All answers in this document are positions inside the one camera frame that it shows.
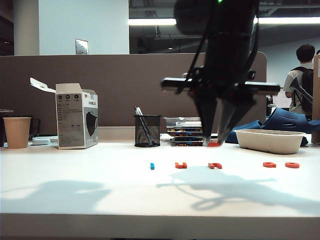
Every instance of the paper cup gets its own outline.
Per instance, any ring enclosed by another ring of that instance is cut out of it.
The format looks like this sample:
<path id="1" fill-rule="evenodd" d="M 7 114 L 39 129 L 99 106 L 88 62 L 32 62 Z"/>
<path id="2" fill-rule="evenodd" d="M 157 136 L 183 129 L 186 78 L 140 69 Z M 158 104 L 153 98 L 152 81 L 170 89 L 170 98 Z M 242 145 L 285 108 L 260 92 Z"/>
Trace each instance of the paper cup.
<path id="1" fill-rule="evenodd" d="M 4 117 L 4 127 L 9 149 L 28 146 L 31 117 Z"/>

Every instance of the gray partition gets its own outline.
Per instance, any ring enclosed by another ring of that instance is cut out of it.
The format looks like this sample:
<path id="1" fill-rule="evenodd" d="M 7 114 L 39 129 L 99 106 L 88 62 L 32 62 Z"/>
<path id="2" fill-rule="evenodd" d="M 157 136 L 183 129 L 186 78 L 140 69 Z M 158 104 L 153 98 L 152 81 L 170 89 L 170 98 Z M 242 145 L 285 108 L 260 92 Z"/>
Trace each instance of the gray partition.
<path id="1" fill-rule="evenodd" d="M 56 134 L 53 93 L 30 86 L 33 77 L 49 88 L 59 83 L 80 83 L 98 94 L 99 126 L 133 126 L 134 106 L 144 114 L 163 117 L 196 117 L 196 107 L 187 94 L 162 91 L 161 79 L 187 72 L 194 54 L 50 55 L 0 57 L 0 109 L 16 116 L 41 119 L 41 134 Z M 204 61 L 201 54 L 198 65 Z M 256 82 L 266 81 L 266 56 L 258 52 L 252 69 Z M 257 105 L 239 124 L 266 118 L 266 97 L 256 96 Z M 165 131 L 161 121 L 161 131 Z"/>

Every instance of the white eraser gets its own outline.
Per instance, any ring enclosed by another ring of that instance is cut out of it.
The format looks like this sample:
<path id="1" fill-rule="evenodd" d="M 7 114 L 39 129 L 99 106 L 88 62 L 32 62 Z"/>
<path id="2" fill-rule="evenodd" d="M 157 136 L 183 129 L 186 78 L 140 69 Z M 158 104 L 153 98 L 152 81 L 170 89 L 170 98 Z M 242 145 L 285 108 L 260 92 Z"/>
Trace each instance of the white eraser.
<path id="1" fill-rule="evenodd" d="M 49 138 L 34 138 L 34 139 L 32 139 L 33 145 L 47 145 L 50 143 L 51 143 L 51 141 Z"/>

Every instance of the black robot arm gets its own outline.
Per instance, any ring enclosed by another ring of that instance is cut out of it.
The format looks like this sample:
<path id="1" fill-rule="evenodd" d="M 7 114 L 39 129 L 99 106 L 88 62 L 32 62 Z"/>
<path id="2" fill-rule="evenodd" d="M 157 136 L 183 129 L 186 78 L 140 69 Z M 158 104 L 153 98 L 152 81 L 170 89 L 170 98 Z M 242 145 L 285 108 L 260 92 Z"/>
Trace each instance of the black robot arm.
<path id="1" fill-rule="evenodd" d="M 186 78 L 164 78 L 163 89 L 187 91 L 199 113 L 207 146 L 215 119 L 217 99 L 222 101 L 218 127 L 221 145 L 232 128 L 256 104 L 254 94 L 276 95 L 280 86 L 247 82 L 258 49 L 259 24 L 250 52 L 258 0 L 177 0 L 174 16 L 178 29 L 186 35 L 202 35 L 202 40 Z M 204 65 L 195 67 L 200 48 L 207 40 Z"/>

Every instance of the ceiling light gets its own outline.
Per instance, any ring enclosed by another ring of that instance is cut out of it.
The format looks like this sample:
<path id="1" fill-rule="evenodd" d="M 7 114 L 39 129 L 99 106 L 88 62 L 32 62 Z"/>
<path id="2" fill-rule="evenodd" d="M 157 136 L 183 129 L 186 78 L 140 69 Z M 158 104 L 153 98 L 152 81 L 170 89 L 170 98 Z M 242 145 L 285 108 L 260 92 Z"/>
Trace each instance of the ceiling light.
<path id="1" fill-rule="evenodd" d="M 130 26 L 169 26 L 177 24 L 174 18 L 129 19 Z M 260 24 L 320 24 L 320 17 L 260 17 Z"/>
<path id="2" fill-rule="evenodd" d="M 129 19 L 130 26 L 165 26 L 175 25 L 177 22 L 174 18 L 151 18 L 151 19 Z"/>
<path id="3" fill-rule="evenodd" d="M 260 24 L 320 24 L 320 17 L 260 17 Z"/>

